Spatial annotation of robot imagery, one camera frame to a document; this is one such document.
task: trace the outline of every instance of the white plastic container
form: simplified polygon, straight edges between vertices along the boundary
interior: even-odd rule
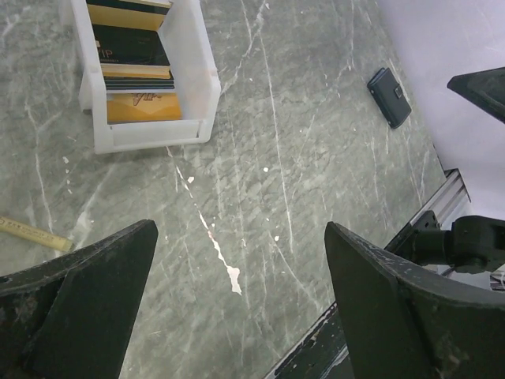
[[[211,138],[221,84],[198,0],[175,0],[158,30],[182,110],[182,120],[107,124],[107,94],[86,0],[60,0],[63,24],[73,25],[83,67],[82,111],[92,110],[95,152],[122,152]]]

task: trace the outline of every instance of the gray marble table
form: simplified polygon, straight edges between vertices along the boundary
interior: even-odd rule
[[[392,131],[366,90],[390,66],[411,93],[374,1],[202,7],[223,87],[211,141],[96,156],[55,1],[0,4],[2,214],[78,246],[158,225],[125,379],[262,377],[334,300],[326,222],[383,246],[444,181],[413,99]],[[0,243],[0,274],[58,256]]]

